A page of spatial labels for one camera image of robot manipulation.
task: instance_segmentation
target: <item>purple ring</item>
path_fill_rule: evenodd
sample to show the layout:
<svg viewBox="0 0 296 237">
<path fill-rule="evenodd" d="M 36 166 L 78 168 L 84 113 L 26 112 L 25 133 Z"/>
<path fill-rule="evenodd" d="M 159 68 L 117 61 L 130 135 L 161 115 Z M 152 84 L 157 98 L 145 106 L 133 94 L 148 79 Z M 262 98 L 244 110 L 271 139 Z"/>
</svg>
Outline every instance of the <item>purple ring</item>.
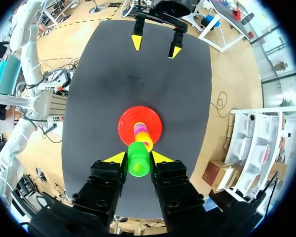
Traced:
<svg viewBox="0 0 296 237">
<path fill-rule="evenodd" d="M 137 134 L 138 133 L 140 133 L 140 132 L 146 132 L 147 134 L 149 134 L 148 133 L 148 130 L 146 129 L 146 128 L 140 128 L 140 129 L 137 129 L 134 133 L 135 133 L 135 137 L 137 136 Z"/>
<path fill-rule="evenodd" d="M 137 124 L 135 127 L 134 127 L 134 131 L 139 129 L 139 128 L 146 128 L 146 125 L 144 124 Z"/>
</svg>

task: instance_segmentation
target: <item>blue object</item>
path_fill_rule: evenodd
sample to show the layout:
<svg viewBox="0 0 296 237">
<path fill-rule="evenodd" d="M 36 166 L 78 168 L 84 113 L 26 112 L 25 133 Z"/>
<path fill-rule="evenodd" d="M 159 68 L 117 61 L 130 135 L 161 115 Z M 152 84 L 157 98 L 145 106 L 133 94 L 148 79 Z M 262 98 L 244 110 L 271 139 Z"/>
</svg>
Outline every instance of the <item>blue object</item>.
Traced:
<svg viewBox="0 0 296 237">
<path fill-rule="evenodd" d="M 229 6 L 229 3 L 226 0 L 221 0 L 221 4 L 223 4 L 224 6 Z"/>
<path fill-rule="evenodd" d="M 211 15 L 207 15 L 206 17 L 205 17 L 205 19 L 206 20 L 208 20 L 209 22 L 211 22 L 212 20 L 213 20 L 213 16 L 211 16 Z M 214 25 L 214 27 L 217 27 L 217 26 L 219 26 L 221 23 L 218 21 L 218 22 L 216 22 L 215 23 L 215 25 Z"/>
<path fill-rule="evenodd" d="M 205 209 L 205 211 L 210 211 L 216 207 L 218 206 L 210 197 L 207 197 L 206 199 L 204 199 L 203 208 Z"/>
<path fill-rule="evenodd" d="M 5 65 L 6 65 L 6 61 L 1 61 L 0 62 L 0 81 L 1 81 L 1 78 L 2 78 L 2 74 L 3 74 L 3 71 L 4 71 Z"/>
<path fill-rule="evenodd" d="M 21 62 L 13 55 L 3 62 L 0 63 L 0 94 L 13 95 L 21 71 Z"/>
</svg>

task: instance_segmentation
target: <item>power strip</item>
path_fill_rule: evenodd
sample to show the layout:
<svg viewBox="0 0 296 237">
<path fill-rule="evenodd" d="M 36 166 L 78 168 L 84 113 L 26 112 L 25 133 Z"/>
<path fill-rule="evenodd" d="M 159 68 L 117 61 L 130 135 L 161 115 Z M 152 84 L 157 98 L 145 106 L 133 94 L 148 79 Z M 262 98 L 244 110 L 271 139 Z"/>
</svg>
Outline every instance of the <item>power strip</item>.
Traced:
<svg viewBox="0 0 296 237">
<path fill-rule="evenodd" d="M 57 122 L 63 122 L 65 119 L 64 116 L 49 116 L 47 118 L 47 121 L 50 123 L 57 123 Z"/>
</svg>

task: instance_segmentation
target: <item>red object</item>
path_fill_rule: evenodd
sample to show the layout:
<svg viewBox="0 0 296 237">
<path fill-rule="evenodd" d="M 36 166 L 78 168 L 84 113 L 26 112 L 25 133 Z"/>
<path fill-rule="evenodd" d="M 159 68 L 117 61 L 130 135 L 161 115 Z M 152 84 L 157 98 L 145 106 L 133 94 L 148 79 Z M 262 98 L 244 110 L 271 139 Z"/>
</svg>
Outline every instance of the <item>red object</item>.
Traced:
<svg viewBox="0 0 296 237">
<path fill-rule="evenodd" d="M 255 34 L 252 31 L 248 32 L 249 38 L 253 39 L 255 37 Z"/>
<path fill-rule="evenodd" d="M 232 16 L 236 21 L 240 21 L 241 20 L 241 15 L 240 15 L 240 9 L 237 8 L 237 11 L 235 10 L 231 10 Z"/>
<path fill-rule="evenodd" d="M 118 122 L 118 134 L 127 146 L 135 141 L 134 125 L 143 122 L 155 144 L 162 132 L 162 123 L 158 114 L 146 106 L 134 106 L 126 110 Z"/>
</svg>

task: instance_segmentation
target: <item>desk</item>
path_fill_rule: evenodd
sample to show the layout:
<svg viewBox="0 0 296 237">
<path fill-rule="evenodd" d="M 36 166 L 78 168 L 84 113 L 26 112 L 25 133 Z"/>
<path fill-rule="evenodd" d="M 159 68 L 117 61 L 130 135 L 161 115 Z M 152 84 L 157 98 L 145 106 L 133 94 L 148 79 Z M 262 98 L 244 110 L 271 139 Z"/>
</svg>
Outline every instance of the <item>desk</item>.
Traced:
<svg viewBox="0 0 296 237">
<path fill-rule="evenodd" d="M 168 52 L 173 29 L 145 23 L 140 51 L 131 39 L 133 29 L 133 21 L 100 23 L 74 73 L 62 142 L 69 197 L 85 184 L 96 160 L 127 151 L 117 125 L 122 113 L 136 105 L 153 108 L 162 120 L 163 132 L 153 150 L 182 160 L 188 176 L 194 170 L 209 116 L 209 46 L 185 34 L 183 49 L 172 60 Z M 149 175 L 127 175 L 115 214 L 162 218 Z"/>
<path fill-rule="evenodd" d="M 194 20 L 194 17 L 198 15 L 205 17 L 205 15 L 197 11 L 200 7 L 202 7 L 204 0 L 200 0 L 200 2 L 197 4 L 195 11 L 193 13 L 191 13 L 189 16 L 185 16 L 182 18 L 183 20 L 190 22 L 192 26 L 196 27 L 199 31 L 201 31 L 201 34 L 198 37 L 200 40 L 205 41 L 206 43 L 208 43 L 210 46 L 214 47 L 221 53 L 223 53 L 224 51 L 232 47 L 234 44 L 236 44 L 238 41 L 240 41 L 243 38 L 250 40 L 248 32 L 242 25 L 241 21 L 236 21 L 233 18 L 229 6 L 223 5 L 222 3 L 220 3 L 220 0 L 210 0 L 210 2 L 213 4 L 213 7 L 214 7 L 213 10 L 216 12 L 216 15 L 205 29 L 201 29 L 200 26 Z M 233 26 L 233 28 L 235 28 L 240 33 L 240 35 L 237 36 L 231 42 L 226 42 L 222 32 L 222 28 L 219 26 L 218 28 L 220 29 L 222 34 L 222 41 L 223 41 L 222 47 L 217 45 L 215 42 L 212 42 L 209 39 L 205 38 L 206 34 L 220 19 L 226 20 L 230 25 Z"/>
</svg>

